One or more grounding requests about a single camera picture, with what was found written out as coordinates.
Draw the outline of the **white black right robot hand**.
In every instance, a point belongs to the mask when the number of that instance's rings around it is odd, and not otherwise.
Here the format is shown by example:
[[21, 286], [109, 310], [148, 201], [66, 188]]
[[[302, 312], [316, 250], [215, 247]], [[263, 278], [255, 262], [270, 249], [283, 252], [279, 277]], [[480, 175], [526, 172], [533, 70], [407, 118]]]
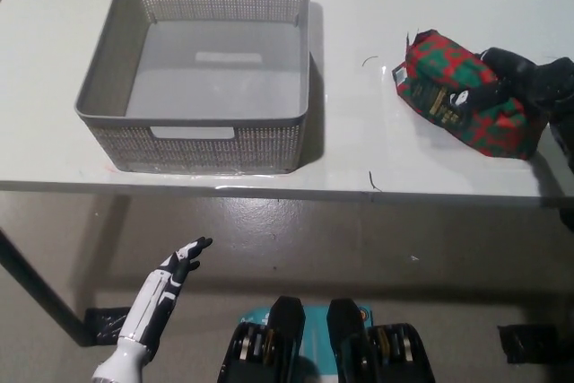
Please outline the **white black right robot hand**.
[[506, 49], [489, 48], [482, 52], [480, 60], [497, 80], [451, 94], [451, 106], [464, 112], [480, 111], [514, 98], [551, 115], [573, 111], [573, 61], [569, 58], [537, 65]]

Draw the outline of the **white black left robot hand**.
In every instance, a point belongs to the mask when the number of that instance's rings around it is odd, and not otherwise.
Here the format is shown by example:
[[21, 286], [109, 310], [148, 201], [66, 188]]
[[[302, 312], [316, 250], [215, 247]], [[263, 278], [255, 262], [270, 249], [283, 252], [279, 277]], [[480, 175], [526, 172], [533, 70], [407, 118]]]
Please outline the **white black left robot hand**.
[[150, 353], [157, 350], [188, 274], [199, 267], [196, 259], [212, 243], [206, 237], [187, 243], [148, 275], [118, 338], [139, 343]]

